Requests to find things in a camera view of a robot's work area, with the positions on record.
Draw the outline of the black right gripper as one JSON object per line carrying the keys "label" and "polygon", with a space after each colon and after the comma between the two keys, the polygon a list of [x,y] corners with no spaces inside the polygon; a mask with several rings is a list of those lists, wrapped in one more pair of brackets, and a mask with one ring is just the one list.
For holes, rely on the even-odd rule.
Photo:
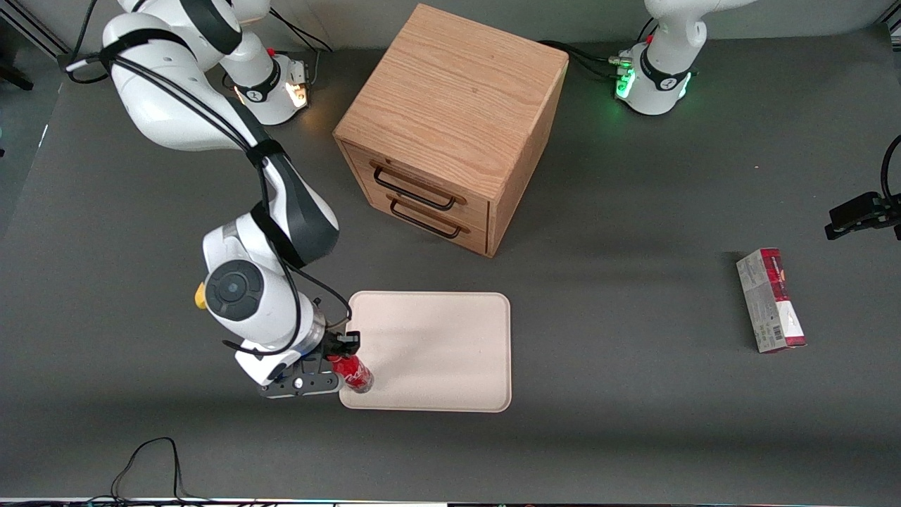
{"label": "black right gripper", "polygon": [[357,353],[360,349],[360,331],[345,334],[326,334],[324,354],[312,352],[287,365],[280,360],[267,371],[266,385],[258,387],[258,394],[270,400],[298,396],[334,394],[344,387],[344,379],[334,371],[328,360],[338,360],[345,353]]}

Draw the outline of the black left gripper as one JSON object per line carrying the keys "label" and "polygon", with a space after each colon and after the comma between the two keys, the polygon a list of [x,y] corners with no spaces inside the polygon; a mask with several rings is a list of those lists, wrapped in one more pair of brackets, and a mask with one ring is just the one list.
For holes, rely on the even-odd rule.
{"label": "black left gripper", "polygon": [[829,241],[869,228],[891,228],[895,238],[901,240],[899,194],[881,198],[879,193],[866,192],[831,209],[829,215],[830,223],[825,225]]}

